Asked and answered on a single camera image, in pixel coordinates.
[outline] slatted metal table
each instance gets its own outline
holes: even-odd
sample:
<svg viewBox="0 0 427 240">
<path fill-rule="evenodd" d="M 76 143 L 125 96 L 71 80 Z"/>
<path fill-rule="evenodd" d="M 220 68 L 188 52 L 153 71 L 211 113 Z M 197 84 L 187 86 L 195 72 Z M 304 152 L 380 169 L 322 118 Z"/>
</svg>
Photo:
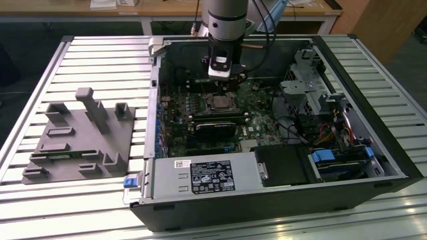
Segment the slatted metal table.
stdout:
<svg viewBox="0 0 427 240">
<path fill-rule="evenodd" d="M 426 112 L 359 40 L 346 35 L 323 39 L 416 167 L 427 175 Z M 128 210 L 129 199 L 137 199 L 140 193 L 124 191 L 123 177 L 23 185 L 23 170 L 48 122 L 44 111 L 55 102 L 65 102 L 69 109 L 83 109 L 75 100 L 79 87 L 93 88 L 93 98 L 107 108 L 117 102 L 136 107 L 128 173 L 143 170 L 151 78 L 148 40 L 149 36 L 97 36 L 75 37 L 60 43 L 0 151 L 0 239 L 426 237 L 426 179 L 350 210 L 156 233 Z M 339 92 L 334 76 L 330 73 L 327 76 Z"/>
</svg>

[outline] desk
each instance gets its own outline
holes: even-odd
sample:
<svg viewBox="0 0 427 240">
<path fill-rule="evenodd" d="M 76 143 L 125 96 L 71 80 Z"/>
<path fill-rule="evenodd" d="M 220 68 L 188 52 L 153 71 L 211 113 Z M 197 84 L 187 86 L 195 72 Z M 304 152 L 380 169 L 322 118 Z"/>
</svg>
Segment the desk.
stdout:
<svg viewBox="0 0 427 240">
<path fill-rule="evenodd" d="M 136 6 L 91 11 L 89 0 L 1 0 L 0 22 L 140 22 L 145 35 L 152 35 L 151 22 L 193 21 L 197 0 L 140 0 Z M 334 10 L 324 0 L 288 7 L 280 21 L 322 22 L 319 34 L 328 34 L 342 10 Z M 197 12 L 200 20 L 201 7 Z"/>
</svg>

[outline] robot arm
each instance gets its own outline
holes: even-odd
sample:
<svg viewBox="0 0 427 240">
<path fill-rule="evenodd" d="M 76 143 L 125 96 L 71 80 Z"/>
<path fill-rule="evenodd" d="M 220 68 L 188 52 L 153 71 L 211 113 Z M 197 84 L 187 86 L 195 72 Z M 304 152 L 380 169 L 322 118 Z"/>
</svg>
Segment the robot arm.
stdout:
<svg viewBox="0 0 427 240">
<path fill-rule="evenodd" d="M 241 76 L 243 39 L 255 30 L 273 30 L 286 5 L 287 0 L 251 0 L 249 3 L 248 0 L 204 0 L 197 35 L 208 37 L 208 57 L 204 61 L 211 80 L 228 82 Z"/>
</svg>

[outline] blue latch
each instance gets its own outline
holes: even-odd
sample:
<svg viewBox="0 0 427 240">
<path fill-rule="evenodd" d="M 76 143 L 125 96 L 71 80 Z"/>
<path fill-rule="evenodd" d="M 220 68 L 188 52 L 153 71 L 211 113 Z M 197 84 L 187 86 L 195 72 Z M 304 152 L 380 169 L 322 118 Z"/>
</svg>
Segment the blue latch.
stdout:
<svg viewBox="0 0 427 240">
<path fill-rule="evenodd" d="M 331 150 L 318 150 L 311 154 L 315 163 L 320 161 L 334 161 L 335 156 Z"/>
<path fill-rule="evenodd" d="M 127 177 L 123 181 L 123 187 L 125 189 L 137 188 L 139 186 L 139 178 L 135 177 Z"/>
<path fill-rule="evenodd" d="M 374 154 L 372 148 L 366 147 L 364 151 L 366 151 L 368 159 L 374 158 L 375 154 Z"/>
</svg>

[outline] label sticker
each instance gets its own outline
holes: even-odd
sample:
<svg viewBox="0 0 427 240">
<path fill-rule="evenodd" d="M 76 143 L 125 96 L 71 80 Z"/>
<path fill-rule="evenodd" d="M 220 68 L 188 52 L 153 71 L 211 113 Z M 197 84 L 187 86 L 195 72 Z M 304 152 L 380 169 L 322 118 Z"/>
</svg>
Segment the label sticker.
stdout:
<svg viewBox="0 0 427 240">
<path fill-rule="evenodd" d="M 191 164 L 191 191 L 193 194 L 209 194 L 235 190 L 235 178 L 229 161 Z"/>
<path fill-rule="evenodd" d="M 191 160 L 176 160 L 175 161 L 175 168 L 189 168 L 189 164 L 192 163 Z"/>
</svg>

